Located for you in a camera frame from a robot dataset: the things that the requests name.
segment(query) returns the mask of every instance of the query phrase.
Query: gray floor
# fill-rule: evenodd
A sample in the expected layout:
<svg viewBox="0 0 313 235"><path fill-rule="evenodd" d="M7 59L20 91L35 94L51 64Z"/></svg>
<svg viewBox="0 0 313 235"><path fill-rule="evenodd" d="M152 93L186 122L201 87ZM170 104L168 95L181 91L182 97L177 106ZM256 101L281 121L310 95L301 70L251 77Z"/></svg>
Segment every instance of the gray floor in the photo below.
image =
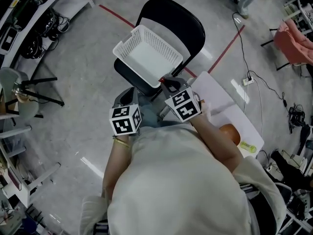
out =
<svg viewBox="0 0 313 235"><path fill-rule="evenodd" d="M139 12L148 0L94 0L131 23L135 24ZM234 4L229 0L175 0L194 13L206 32L206 43L201 53L188 65L196 75L208 71L237 30L232 20ZM250 6L250 18L241 19L242 39L249 68L263 77L279 94L285 92L288 105L302 104L309 121L312 107L311 79L300 78L299 70L285 67L277 72L275 61L280 58L271 45L260 44L271 38L268 29L277 27L284 17L282 0L255 0ZM185 54L168 32L151 25L158 34L169 39L174 47ZM23 163L33 172L49 168L55 162L62 164L53 175L53 184L35 202L43 211L46 223L59 232L78 234L81 202L84 196L99 195L102 175L112 145L112 130L108 111L115 97L130 85L113 69L114 46L130 32L131 27L106 10L86 7L74 20L71 30L61 37L57 48L48 53L39 76L48 76L50 70L58 77L53 85L63 98L65 107L42 105L44 119L34 118L32 130L27 133L27 151L21 156ZM231 81L241 83L246 77L240 38L236 38L211 75L243 109L244 101ZM183 77L190 75L185 71ZM299 141L299 129L290 135L287 112L276 94L258 79L263 108L261 119L260 97L257 84L249 86L250 102L245 113L261 133L263 125L264 149L275 148L293 152ZM265 163L264 155L258 158Z"/></svg>

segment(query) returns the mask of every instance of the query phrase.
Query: gold bracelet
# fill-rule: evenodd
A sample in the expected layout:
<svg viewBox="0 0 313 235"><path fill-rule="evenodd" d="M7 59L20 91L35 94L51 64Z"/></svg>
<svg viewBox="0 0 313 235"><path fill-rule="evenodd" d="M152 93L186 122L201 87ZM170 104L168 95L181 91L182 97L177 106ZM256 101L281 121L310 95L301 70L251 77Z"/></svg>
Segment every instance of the gold bracelet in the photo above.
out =
<svg viewBox="0 0 313 235"><path fill-rule="evenodd" d="M121 139L114 138L113 140L129 148L129 145L126 142L122 141Z"/></svg>

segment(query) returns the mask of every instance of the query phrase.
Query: shelf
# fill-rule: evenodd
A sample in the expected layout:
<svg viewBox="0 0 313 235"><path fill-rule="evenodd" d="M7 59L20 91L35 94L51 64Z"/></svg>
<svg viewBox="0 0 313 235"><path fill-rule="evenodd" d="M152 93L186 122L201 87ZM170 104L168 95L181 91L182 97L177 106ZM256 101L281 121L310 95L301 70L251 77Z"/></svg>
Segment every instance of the shelf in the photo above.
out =
<svg viewBox="0 0 313 235"><path fill-rule="evenodd" d="M72 19L87 3L88 0L58 0L53 6L53 9L63 17ZM45 49L48 49L52 43L53 42L49 38L43 38L43 46ZM17 69L25 72L28 78L31 79L43 56L44 55L37 59L20 57Z"/></svg>
<svg viewBox="0 0 313 235"><path fill-rule="evenodd" d="M58 0L53 9L63 17L72 19L87 3L88 0Z"/></svg>
<svg viewBox="0 0 313 235"><path fill-rule="evenodd" d="M17 5L18 2L19 2L19 0L13 0L12 1L9 8L6 10L5 14L3 15L3 17L0 20L0 29L2 28L5 21L7 20L7 18L9 17L9 15L11 14L12 10L14 9L14 7Z"/></svg>
<svg viewBox="0 0 313 235"><path fill-rule="evenodd" d="M45 49L48 49L52 43L53 42L49 38L43 38L43 47ZM37 59L24 58L20 56L17 70L25 72L28 78L31 79L36 67L38 66L43 56L44 55Z"/></svg>
<svg viewBox="0 0 313 235"><path fill-rule="evenodd" d="M5 55L4 57L4 61L2 63L1 67L10 67L11 63L17 53L17 51L19 50L23 40L25 39L26 35L29 33L29 31L31 30L31 28L34 26L34 24L36 23L36 21L39 19L39 17L55 2L55 0L48 0L47 2L45 2L44 4L40 5L37 9L37 11L35 12L35 14L33 15L33 17L31 18L30 22L28 23L28 25L25 27L25 29L23 29L21 32L18 33L12 48L10 50L10 52L8 54Z"/></svg>

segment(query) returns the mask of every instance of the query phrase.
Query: electrical outlet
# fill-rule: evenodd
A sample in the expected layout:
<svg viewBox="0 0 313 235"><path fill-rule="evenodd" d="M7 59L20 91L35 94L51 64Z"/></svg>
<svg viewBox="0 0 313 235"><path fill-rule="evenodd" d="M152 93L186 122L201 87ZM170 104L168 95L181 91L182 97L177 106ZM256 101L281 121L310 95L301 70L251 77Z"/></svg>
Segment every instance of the electrical outlet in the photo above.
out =
<svg viewBox="0 0 313 235"><path fill-rule="evenodd" d="M250 81L249 81L248 78L245 78L245 79L243 80L243 86L247 86L248 84L253 84L253 83L254 83L253 77L251 77L251 80L250 80Z"/></svg>

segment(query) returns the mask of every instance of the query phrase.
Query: white plastic basket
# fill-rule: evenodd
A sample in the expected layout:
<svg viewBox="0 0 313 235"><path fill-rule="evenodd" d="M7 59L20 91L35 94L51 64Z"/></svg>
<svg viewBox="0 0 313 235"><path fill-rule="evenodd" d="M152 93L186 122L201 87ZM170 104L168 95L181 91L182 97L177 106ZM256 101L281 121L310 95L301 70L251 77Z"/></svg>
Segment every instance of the white plastic basket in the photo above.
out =
<svg viewBox="0 0 313 235"><path fill-rule="evenodd" d="M182 62L177 50L143 25L133 29L124 43L119 42L113 54L153 88Z"/></svg>

